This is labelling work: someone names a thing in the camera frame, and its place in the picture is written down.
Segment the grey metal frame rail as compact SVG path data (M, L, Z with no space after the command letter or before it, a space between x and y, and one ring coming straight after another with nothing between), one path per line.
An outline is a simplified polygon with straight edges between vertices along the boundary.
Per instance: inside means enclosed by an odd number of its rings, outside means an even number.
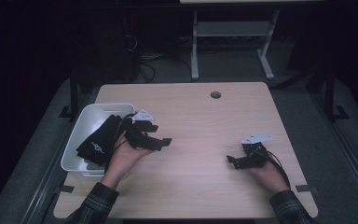
M67 176L61 168L62 153L80 111L88 104L88 100L81 101L75 114L66 110L68 104L51 105L42 118L27 149L26 167L31 170L33 191L21 224L43 224L49 216L50 207Z
M317 105L319 112L322 114L324 121L330 129L330 132L334 135L334 138L339 145L343 158L349 165L352 175L358 185L358 160L351 151L351 147L348 141L345 139L342 131L338 128L336 119L327 114L324 108L324 102L322 101L321 97L318 95L312 95L311 98L312 101Z

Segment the black upright stand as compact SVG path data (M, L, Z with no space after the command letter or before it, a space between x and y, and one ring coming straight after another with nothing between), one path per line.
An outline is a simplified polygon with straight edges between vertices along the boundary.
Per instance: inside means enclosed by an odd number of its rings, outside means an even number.
M331 67L325 69L324 113L331 122L337 119L349 119L349 115L341 105L334 104L335 74Z
M60 118L74 119L79 112L78 83L76 77L76 70L73 70L69 76L69 86L70 104L62 108Z

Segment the person's left hand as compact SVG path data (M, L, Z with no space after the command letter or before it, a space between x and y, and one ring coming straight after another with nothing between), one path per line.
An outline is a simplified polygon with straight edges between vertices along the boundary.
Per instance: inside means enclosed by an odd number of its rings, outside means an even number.
M148 149L134 149L123 133L115 143L114 154L100 181L110 189L116 189L122 177L143 157L152 153Z

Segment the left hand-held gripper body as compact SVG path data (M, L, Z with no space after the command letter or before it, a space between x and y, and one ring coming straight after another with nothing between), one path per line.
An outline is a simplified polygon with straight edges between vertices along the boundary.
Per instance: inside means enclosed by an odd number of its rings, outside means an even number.
M125 138L133 148L142 147L151 149L152 138L149 133L143 131L143 123L145 121L153 121L155 119L146 109L141 109L135 114L129 114L124 119Z

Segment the person's right hand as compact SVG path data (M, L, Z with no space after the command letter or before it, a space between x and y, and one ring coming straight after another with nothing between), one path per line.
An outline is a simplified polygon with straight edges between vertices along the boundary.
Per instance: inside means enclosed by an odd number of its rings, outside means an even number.
M272 194L290 189L278 169L269 161L261 168L250 168L249 172Z

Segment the white plastic bin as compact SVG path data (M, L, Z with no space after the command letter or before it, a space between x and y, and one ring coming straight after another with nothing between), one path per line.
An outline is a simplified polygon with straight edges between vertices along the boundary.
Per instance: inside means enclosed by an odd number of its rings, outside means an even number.
M88 170L85 160L77 156L77 148L111 115L123 118L134 112L134 106L128 103L87 105L81 111L66 144L61 160L62 169L80 180L99 181L104 169Z

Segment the white metal stand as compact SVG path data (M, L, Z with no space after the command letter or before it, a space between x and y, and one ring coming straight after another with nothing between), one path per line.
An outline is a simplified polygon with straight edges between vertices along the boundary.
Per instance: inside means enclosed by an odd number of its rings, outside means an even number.
M198 80L198 38L199 37L264 37L264 45L256 50L267 79L274 75L269 65L267 53L273 37L280 11L274 10L269 21L200 21L197 11L193 13L192 50L190 57L191 79Z

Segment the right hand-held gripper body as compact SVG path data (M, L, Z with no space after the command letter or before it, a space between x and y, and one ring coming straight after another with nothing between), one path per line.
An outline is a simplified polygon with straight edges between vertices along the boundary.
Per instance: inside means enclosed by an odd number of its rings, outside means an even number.
M243 161L243 168L261 168L269 159L267 149L263 141L271 140L268 134L250 133L248 137L241 140L242 148L246 154Z

